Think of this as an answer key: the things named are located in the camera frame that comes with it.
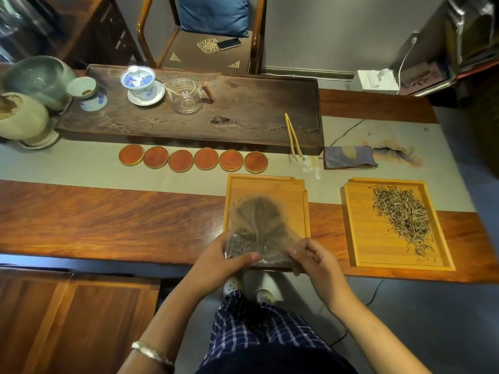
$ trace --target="white shoe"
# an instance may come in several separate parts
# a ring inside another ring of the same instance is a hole
[[[242,278],[230,277],[224,285],[224,298],[234,291],[245,293],[245,283]]]
[[[269,290],[261,289],[257,292],[257,302],[275,305],[274,295]]]

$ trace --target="bamboo tray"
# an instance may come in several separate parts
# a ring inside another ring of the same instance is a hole
[[[408,250],[406,240],[373,209],[373,191],[369,187],[376,185],[412,190],[415,198],[423,202],[430,219],[428,244],[433,248],[426,251],[426,257],[415,254],[412,246]],[[456,270],[424,181],[352,178],[341,188],[341,201],[352,266]]]
[[[289,227],[300,237],[310,237],[305,181],[281,176],[228,175],[224,231],[230,228],[230,208],[251,195],[267,195],[277,202],[284,203]]]

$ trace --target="blue cushion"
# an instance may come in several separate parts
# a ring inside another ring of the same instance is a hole
[[[248,37],[250,0],[179,0],[180,29],[193,33]]]

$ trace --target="hand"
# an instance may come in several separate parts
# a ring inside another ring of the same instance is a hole
[[[224,249],[230,235],[230,231],[224,232],[208,244],[184,278],[189,282],[189,288],[201,298],[223,285],[238,270],[260,260],[258,252],[245,253],[226,260]]]
[[[305,269],[315,292],[329,311],[335,315],[347,312],[345,309],[357,297],[348,286],[334,254],[309,238],[301,239],[298,247],[292,247],[288,252]],[[299,275],[299,270],[293,271],[295,276]]]

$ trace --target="gaiwan lid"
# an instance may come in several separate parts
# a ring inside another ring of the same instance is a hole
[[[128,89],[141,89],[154,81],[156,74],[149,67],[131,66],[121,76],[121,85]]]

